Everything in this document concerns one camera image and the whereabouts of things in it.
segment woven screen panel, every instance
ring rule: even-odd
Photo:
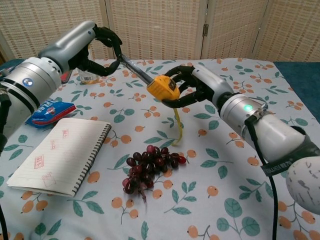
[[[256,58],[318,62],[319,39],[319,0],[274,0]]]
[[[109,21],[132,59],[192,59],[200,1],[110,0]]]
[[[15,58],[37,56],[50,42],[86,20],[103,25],[99,0],[1,0],[0,3],[0,30]],[[96,40],[92,49],[95,58],[108,57],[107,47]]]
[[[265,0],[215,0],[208,58],[247,58],[256,40]]]

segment notebook spiral binding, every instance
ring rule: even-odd
[[[84,168],[81,171],[81,174],[77,180],[77,182],[75,183],[75,186],[73,187],[72,192],[76,193],[78,191],[78,189],[80,188],[83,180],[85,179],[89,169],[91,168],[91,166],[94,164],[94,161],[96,159],[96,156],[102,146],[102,144],[104,143],[104,140],[106,139],[109,131],[111,129],[111,125],[106,125],[105,128],[103,129],[100,137],[98,138],[98,141],[96,142],[89,158],[88,161],[86,162],[86,164],[84,165]]]

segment green indicator light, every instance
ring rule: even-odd
[[[244,106],[244,110],[246,111],[246,112],[250,112],[252,109],[254,109],[254,107],[252,106],[252,105],[245,105]]]

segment grape bunch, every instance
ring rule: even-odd
[[[154,186],[155,174],[167,172],[168,165],[176,169],[179,164],[185,164],[186,161],[186,158],[178,153],[169,153],[167,147],[160,150],[156,146],[148,145],[142,154],[135,152],[132,157],[127,158],[126,163],[131,168],[128,177],[122,181],[123,191],[126,194],[137,191],[146,201],[143,188],[149,189]]]

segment floral tablecloth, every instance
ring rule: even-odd
[[[97,62],[107,65],[112,60]],[[180,64],[204,65],[235,91],[267,101],[278,118],[304,128],[320,146],[318,122],[272,62],[229,58],[136,63],[152,77]],[[11,240],[271,239],[274,206],[269,180],[256,152],[219,118],[210,102],[179,109],[183,138],[169,150],[187,157],[189,164],[155,176],[145,204],[140,196],[123,192],[122,180],[129,170],[125,160],[148,144],[169,146],[177,139],[174,111],[156,101],[123,66],[91,85],[81,84],[77,75],[74,71],[51,98],[74,103],[73,118],[107,121],[112,131],[74,198],[6,185],[52,126],[24,125],[9,139],[1,156],[0,197]],[[274,179],[278,239],[320,239],[320,217],[294,202],[283,174]]]

